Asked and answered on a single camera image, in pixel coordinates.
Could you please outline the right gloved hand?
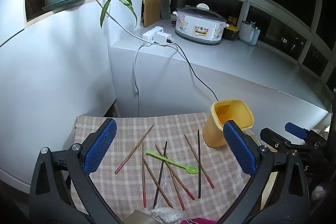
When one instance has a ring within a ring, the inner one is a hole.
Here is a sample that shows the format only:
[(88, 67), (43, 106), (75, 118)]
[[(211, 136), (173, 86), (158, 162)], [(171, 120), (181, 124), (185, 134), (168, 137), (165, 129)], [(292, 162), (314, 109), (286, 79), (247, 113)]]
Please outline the right gloved hand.
[(327, 195), (327, 185), (321, 184), (315, 187), (315, 189), (311, 193), (311, 199), (313, 201), (319, 201)]

